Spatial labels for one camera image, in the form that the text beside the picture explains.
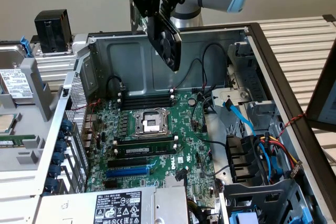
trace pcie slot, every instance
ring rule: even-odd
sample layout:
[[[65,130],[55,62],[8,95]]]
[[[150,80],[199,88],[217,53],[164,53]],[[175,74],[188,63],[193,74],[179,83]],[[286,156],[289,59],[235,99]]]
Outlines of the pcie slot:
[[[147,158],[115,159],[107,162],[108,168],[147,165]]]
[[[165,152],[150,152],[150,153],[135,153],[135,154],[124,154],[117,155],[117,158],[130,158],[130,157],[150,157],[150,156],[158,156],[158,155],[171,155],[176,154],[176,150],[170,150]]]
[[[123,176],[136,176],[136,175],[148,175],[149,170],[150,170],[150,168],[146,167],[146,166],[124,168],[124,169],[118,169],[118,170],[109,170],[109,171],[106,172],[106,178],[123,177]]]

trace blue pcie slot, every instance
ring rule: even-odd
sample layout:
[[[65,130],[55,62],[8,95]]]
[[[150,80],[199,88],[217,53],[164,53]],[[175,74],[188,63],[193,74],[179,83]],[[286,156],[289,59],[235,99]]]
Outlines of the blue pcie slot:
[[[118,169],[118,170],[109,170],[106,172],[106,178],[135,176],[135,175],[148,175],[149,170],[150,168],[146,166],[131,167],[131,168],[125,168],[125,169]]]

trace cpu socket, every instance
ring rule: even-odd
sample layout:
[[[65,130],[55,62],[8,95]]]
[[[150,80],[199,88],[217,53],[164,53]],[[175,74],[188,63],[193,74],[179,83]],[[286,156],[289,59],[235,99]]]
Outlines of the cpu socket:
[[[165,109],[152,109],[136,111],[135,133],[137,137],[157,137],[169,135],[167,116],[169,111]]]

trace black cable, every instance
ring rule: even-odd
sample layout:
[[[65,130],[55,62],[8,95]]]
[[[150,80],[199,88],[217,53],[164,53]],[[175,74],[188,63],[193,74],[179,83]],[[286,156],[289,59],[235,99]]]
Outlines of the black cable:
[[[225,56],[225,65],[227,64],[227,54],[226,54],[226,51],[224,49],[224,47],[218,43],[218,42],[212,42],[210,44],[208,44],[204,50],[203,50],[203,54],[202,54],[202,82],[203,82],[203,93],[204,93],[204,89],[205,89],[205,86],[206,86],[206,83],[208,82],[207,80],[207,77],[204,76],[205,75],[205,69],[204,69],[204,57],[205,57],[205,53],[207,51],[207,49],[210,47],[210,46],[218,46],[220,47],[220,49],[222,50],[223,52],[223,55]]]
[[[202,207],[202,206],[199,206],[199,208],[201,208],[201,209],[215,209],[214,207]]]
[[[263,164],[261,163],[260,156],[257,154],[257,151],[256,151],[259,143],[260,143],[260,140],[255,140],[255,142],[253,143],[252,150],[253,150],[254,157],[257,161],[257,165],[260,169],[260,173],[261,173],[261,176],[263,178],[263,182],[264,182],[265,185],[268,185],[268,179],[267,179],[267,174],[266,174],[265,168],[264,168]]]
[[[112,76],[110,76],[109,78],[107,78],[107,81],[106,81],[106,88],[105,88],[105,90],[106,90],[106,94],[108,93],[108,90],[109,90],[109,83],[110,83],[110,81],[111,81],[112,79],[117,79],[117,80],[119,81],[120,86],[122,86],[122,80],[121,80],[121,78],[118,77],[118,76],[112,75]]]
[[[191,113],[191,117],[190,117],[191,125],[193,124],[193,116],[194,116],[195,109],[196,109],[197,105],[198,105],[198,101],[196,102],[195,107],[193,108],[193,111],[192,111],[192,113]],[[203,139],[203,138],[197,136],[196,132],[194,132],[194,135],[195,135],[199,140],[201,140],[201,141],[204,142],[204,143],[219,144],[219,145],[223,146],[224,148],[226,148],[226,145],[223,144],[222,142],[211,141],[211,140]]]
[[[204,170],[204,165],[205,165],[205,162],[206,162],[206,159],[208,158],[209,156],[209,153],[206,154],[203,162],[201,163],[201,171],[203,172],[203,174],[205,176],[208,176],[208,177],[212,177],[212,176],[216,176],[218,173],[220,173],[221,171],[225,170],[226,168],[230,167],[229,165],[226,165],[224,167],[222,167],[220,170],[216,171],[215,173],[207,173],[205,170]]]
[[[194,201],[187,199],[187,206],[188,210],[195,215],[196,219],[199,221],[199,224],[207,224],[207,217]]]
[[[177,89],[177,88],[178,88],[178,87],[185,81],[185,79],[187,78],[187,76],[188,76],[188,74],[189,74],[189,72],[190,72],[190,70],[191,70],[191,68],[192,68],[192,66],[193,66],[193,64],[194,64],[194,62],[196,62],[196,61],[198,61],[198,62],[202,65],[202,62],[201,62],[200,59],[198,59],[198,58],[194,59],[194,60],[190,63],[190,66],[189,66],[189,69],[188,69],[187,73],[186,73],[185,76],[182,78],[182,80],[178,83],[178,85],[176,85],[176,86],[174,87],[174,89]]]
[[[212,97],[208,97],[208,98],[206,98],[204,100],[204,102],[203,102],[203,116],[204,116],[204,108],[205,108],[205,105],[207,105],[207,103],[208,103],[207,108],[210,107],[212,109],[212,111],[217,114],[217,112],[215,111],[213,105],[209,103],[210,101],[212,101]]]
[[[221,223],[221,218],[222,218],[222,212],[221,211],[219,211],[219,214],[218,214],[218,223]]]

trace cable connector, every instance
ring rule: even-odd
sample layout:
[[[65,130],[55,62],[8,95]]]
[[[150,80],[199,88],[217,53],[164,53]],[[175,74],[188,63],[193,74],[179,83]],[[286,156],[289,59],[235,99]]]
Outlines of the cable connector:
[[[290,177],[291,178],[295,178],[296,177],[296,175],[299,173],[299,171],[300,171],[300,168],[302,167],[302,161],[298,161],[298,163],[295,165],[295,167],[293,168],[293,170],[291,171],[291,173],[290,173]]]
[[[231,99],[227,99],[227,101],[223,103],[223,106],[227,109],[227,111],[231,111],[231,106],[233,106]]]
[[[267,152],[269,152],[269,151],[268,151],[268,149],[269,149],[269,132],[265,132],[265,143],[264,143],[264,147],[265,147],[265,150],[266,150]]]
[[[119,82],[119,86],[120,86],[120,91],[125,91],[126,87],[124,86],[124,84],[121,82]]]
[[[198,102],[202,101],[203,100],[203,94],[201,92],[199,92],[197,94],[197,98],[196,99],[197,99]]]

